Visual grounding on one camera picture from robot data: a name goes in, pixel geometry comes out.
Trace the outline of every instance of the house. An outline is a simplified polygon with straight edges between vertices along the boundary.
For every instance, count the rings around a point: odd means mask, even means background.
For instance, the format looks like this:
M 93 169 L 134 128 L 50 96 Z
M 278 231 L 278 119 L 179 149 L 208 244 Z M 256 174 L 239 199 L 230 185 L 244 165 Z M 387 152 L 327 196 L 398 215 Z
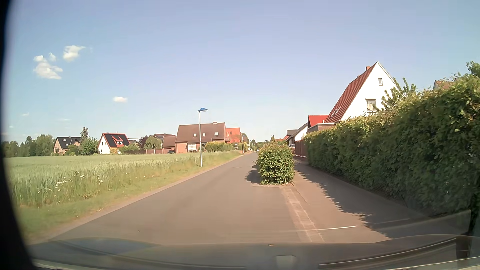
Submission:
M 166 136 L 163 138 L 163 143 L 162 143 L 162 152 L 164 154 L 167 154 L 170 150 L 175 151 L 175 140 L 177 139 L 177 136 Z
M 443 89 L 448 89 L 450 88 L 450 86 L 453 85 L 454 82 L 448 82 L 448 81 L 435 81 L 433 83 L 433 89 L 437 89 L 437 88 L 443 88 Z
M 307 126 L 308 123 L 303 124 L 299 129 L 295 130 L 290 136 L 288 136 L 287 141 L 288 145 L 293 145 L 295 144 L 295 141 L 301 140 L 305 134 L 307 134 Z
M 177 137 L 175 139 L 175 152 L 187 153 L 196 152 L 200 149 L 200 135 L 202 136 L 202 145 L 207 142 L 225 142 L 230 138 L 225 128 L 225 123 L 205 123 L 201 126 L 202 134 L 199 134 L 198 124 L 179 125 Z
M 153 134 L 153 137 L 161 140 L 162 143 L 163 143 L 163 139 L 164 139 L 165 137 L 168 137 L 168 136 L 175 136 L 175 135 L 173 135 L 173 134 L 160 134 L 160 133 L 155 133 L 155 134 Z
M 53 152 L 59 155 L 65 155 L 69 145 L 80 146 L 81 137 L 57 137 L 53 146 Z
M 326 123 L 325 120 L 327 119 L 328 114 L 324 115 L 309 115 L 308 122 L 307 122 L 307 133 L 324 130 L 334 126 L 335 123 Z
M 241 142 L 241 131 L 239 127 L 226 128 L 227 134 L 230 137 L 229 144 Z
M 98 153 L 104 155 L 116 150 L 120 154 L 119 148 L 128 145 L 130 145 L 130 142 L 125 134 L 103 133 L 98 142 Z
M 376 108 L 382 106 L 384 91 L 393 87 L 393 78 L 379 62 L 371 67 L 367 66 L 343 91 L 325 123 L 336 123 L 350 117 L 376 113 Z

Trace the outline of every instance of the fence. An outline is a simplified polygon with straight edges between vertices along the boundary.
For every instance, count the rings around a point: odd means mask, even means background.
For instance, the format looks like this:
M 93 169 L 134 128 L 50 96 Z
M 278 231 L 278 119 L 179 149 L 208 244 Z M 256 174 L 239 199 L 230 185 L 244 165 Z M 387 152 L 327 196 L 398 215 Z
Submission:
M 296 141 L 295 142 L 295 149 L 293 150 L 293 155 L 296 157 L 307 157 L 307 146 L 305 145 L 304 140 Z

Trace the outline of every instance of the hedge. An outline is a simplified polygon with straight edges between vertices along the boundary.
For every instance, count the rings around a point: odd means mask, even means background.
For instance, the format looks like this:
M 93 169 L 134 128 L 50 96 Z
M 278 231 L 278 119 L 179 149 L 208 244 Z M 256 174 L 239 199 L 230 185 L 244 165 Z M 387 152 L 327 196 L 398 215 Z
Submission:
M 431 215 L 475 209 L 480 176 L 480 79 L 425 90 L 395 112 L 305 136 L 309 163 L 380 189 Z
M 295 174 L 292 150 L 284 145 L 268 143 L 263 146 L 256 164 L 262 179 L 260 184 L 288 183 Z

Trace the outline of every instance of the lamp post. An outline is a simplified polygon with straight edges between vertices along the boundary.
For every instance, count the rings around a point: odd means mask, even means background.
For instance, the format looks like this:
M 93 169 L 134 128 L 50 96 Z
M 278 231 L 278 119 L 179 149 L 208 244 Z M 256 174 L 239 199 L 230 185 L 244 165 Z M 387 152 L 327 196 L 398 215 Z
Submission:
M 202 161 L 202 128 L 200 126 L 200 112 L 206 111 L 206 110 L 207 109 L 205 108 L 200 108 L 200 110 L 198 110 L 198 139 L 200 141 L 200 167 L 204 166 L 204 163 Z

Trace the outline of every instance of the white cloud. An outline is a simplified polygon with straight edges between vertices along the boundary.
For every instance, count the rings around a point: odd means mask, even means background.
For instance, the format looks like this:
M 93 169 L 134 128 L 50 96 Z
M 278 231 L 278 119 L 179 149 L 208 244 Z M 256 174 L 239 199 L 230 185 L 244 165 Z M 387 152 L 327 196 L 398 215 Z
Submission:
M 124 97 L 114 97 L 113 98 L 114 102 L 127 102 L 127 98 Z
M 63 49 L 63 59 L 67 62 L 71 62 L 75 60 L 75 58 L 80 56 L 78 52 L 84 48 L 85 48 L 84 46 L 75 46 L 75 45 L 65 46 L 65 48 Z
M 62 72 L 63 69 L 59 68 L 58 66 L 50 65 L 43 55 L 35 56 L 33 61 L 38 62 L 36 68 L 33 69 L 38 76 L 46 79 L 61 79 L 57 72 Z
M 48 60 L 55 62 L 57 60 L 57 57 L 53 53 L 48 54 Z

